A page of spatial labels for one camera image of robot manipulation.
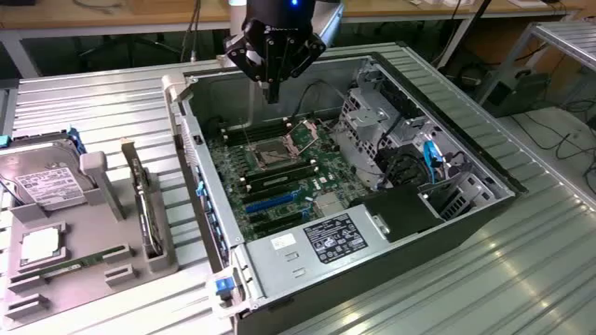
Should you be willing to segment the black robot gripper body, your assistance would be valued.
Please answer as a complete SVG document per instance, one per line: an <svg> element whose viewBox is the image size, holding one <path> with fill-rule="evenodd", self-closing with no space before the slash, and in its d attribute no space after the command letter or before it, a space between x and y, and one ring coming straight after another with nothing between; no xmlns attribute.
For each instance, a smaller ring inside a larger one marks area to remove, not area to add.
<svg viewBox="0 0 596 335"><path fill-rule="evenodd" d="M289 35L314 34L314 1L249 1L245 37L267 62L267 76L274 80Z"/></svg>

